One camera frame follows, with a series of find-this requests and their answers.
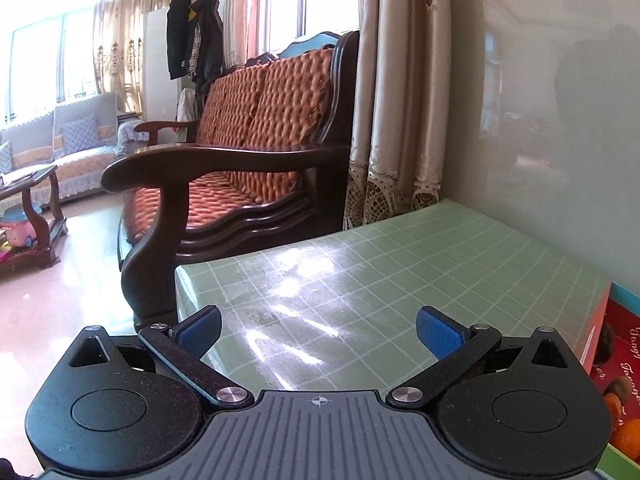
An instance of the metal screw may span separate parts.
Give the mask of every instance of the metal screw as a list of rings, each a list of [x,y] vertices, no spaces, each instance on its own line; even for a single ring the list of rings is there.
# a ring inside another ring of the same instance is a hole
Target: metal screw
[[[417,402],[422,398],[422,392],[418,388],[413,386],[401,386],[391,392],[391,396],[398,402],[404,402],[409,404],[410,402]]]
[[[222,402],[228,402],[229,404],[235,404],[242,402],[249,396],[249,392],[239,386],[227,386],[226,388],[220,388],[216,393],[218,400]]]

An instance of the beige curtain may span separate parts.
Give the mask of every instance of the beige curtain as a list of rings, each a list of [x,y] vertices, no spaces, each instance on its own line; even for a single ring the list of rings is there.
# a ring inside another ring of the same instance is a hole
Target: beige curtain
[[[251,0],[225,0],[224,27],[225,66],[242,65],[249,57],[249,11]]]
[[[449,113],[449,0],[360,0],[345,228],[438,201]]]
[[[118,109],[141,112],[144,17],[171,0],[99,0],[94,14],[95,78],[116,92]]]

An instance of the green tablecloth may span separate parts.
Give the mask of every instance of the green tablecloth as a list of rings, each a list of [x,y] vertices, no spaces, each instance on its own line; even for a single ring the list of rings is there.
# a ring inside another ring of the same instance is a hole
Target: green tablecloth
[[[203,361],[261,389],[378,389],[435,357],[415,335],[430,304],[504,335],[557,328],[580,357],[609,282],[591,267],[485,215],[444,201],[351,231],[176,270],[183,319],[222,311]]]

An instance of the black jacket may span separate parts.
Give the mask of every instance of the black jacket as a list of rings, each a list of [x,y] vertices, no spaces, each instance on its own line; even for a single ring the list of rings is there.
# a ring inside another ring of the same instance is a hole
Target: black jacket
[[[171,0],[166,14],[166,58],[171,79],[178,79],[188,73],[182,62],[190,30],[190,5],[191,0]]]
[[[211,83],[222,74],[224,52],[219,6],[219,0],[196,0],[191,4],[191,9],[198,15],[202,38],[194,78],[199,94],[206,94]]]

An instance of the white wall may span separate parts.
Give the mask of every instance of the white wall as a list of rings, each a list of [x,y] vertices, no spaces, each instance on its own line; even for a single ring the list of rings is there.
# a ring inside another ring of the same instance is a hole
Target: white wall
[[[451,5],[442,195],[640,294],[640,0]],[[484,80],[487,33],[502,72],[495,97]],[[483,103],[498,107],[489,131]]]

